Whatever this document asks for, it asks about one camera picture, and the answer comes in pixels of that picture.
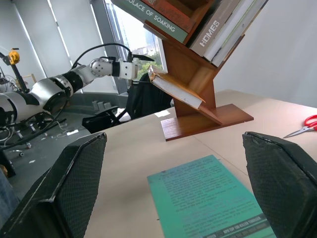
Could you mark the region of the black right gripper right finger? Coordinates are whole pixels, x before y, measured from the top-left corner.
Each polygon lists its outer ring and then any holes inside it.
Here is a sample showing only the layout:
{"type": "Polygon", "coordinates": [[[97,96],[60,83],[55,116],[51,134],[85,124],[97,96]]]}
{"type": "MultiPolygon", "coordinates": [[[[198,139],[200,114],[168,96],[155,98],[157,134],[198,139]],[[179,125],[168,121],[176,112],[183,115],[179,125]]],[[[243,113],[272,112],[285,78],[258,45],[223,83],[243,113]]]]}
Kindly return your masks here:
{"type": "Polygon", "coordinates": [[[254,196],[278,238],[317,236],[317,163],[298,144],[242,135],[254,196]]]}

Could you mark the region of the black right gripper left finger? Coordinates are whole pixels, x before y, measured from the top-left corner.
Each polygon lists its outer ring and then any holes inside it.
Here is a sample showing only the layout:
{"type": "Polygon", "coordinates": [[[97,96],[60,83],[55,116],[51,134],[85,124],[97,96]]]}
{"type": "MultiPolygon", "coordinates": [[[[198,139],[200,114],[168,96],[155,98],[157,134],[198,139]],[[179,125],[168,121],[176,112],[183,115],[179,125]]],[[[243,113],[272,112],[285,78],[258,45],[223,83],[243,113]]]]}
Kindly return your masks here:
{"type": "Polygon", "coordinates": [[[2,238],[82,238],[98,195],[106,133],[67,145],[2,226],[2,238]]]}

